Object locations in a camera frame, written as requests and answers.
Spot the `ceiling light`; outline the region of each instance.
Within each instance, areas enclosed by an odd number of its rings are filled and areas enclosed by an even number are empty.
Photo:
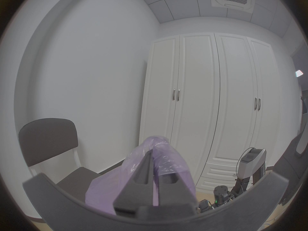
[[[303,75],[303,72],[302,72],[302,71],[300,71],[300,70],[298,70],[298,71],[296,71],[296,72],[295,72],[295,74],[296,74],[296,77],[298,77],[298,76]]]

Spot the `wire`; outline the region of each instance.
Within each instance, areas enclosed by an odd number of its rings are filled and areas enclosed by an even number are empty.
[[[246,150],[243,152],[243,154],[242,154],[242,155],[240,156],[240,158],[238,159],[237,164],[236,164],[236,167],[235,167],[235,174],[236,174],[236,177],[237,177],[237,165],[238,165],[238,163],[239,163],[241,157],[242,157],[242,156],[244,155],[244,153],[247,152],[249,149],[255,149],[255,148],[254,148],[254,147],[249,147],[248,149],[246,149]]]

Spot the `plastic bag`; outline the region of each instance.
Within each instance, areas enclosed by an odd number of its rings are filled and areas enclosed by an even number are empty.
[[[136,147],[120,167],[94,179],[87,192],[86,204],[109,214],[116,214],[113,202],[133,175],[144,155],[153,150],[154,184],[153,205],[158,205],[158,177],[164,174],[179,173],[191,193],[196,196],[196,188],[189,168],[181,155],[169,144],[165,137],[148,137]]]

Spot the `brown chair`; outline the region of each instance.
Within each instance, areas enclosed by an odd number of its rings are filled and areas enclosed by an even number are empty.
[[[73,149],[74,159],[79,168],[57,185],[73,197],[85,202],[85,194],[91,181],[100,174],[81,167],[77,151],[74,149],[78,146],[78,138],[72,121],[59,118],[35,120],[19,131],[18,139],[28,167]]]

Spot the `wardrobe door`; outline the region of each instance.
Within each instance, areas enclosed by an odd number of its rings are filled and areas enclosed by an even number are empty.
[[[149,53],[145,77],[140,136],[171,139],[179,72],[179,35],[155,41]]]
[[[217,126],[207,162],[236,165],[256,121],[257,79],[246,37],[215,33],[220,65]]]
[[[266,162],[273,153],[280,124],[279,74],[271,46],[247,38],[256,66],[258,82],[258,108],[251,146],[266,149]]]
[[[180,66],[171,145],[195,181],[213,140],[219,105],[219,62],[213,33],[180,35]]]

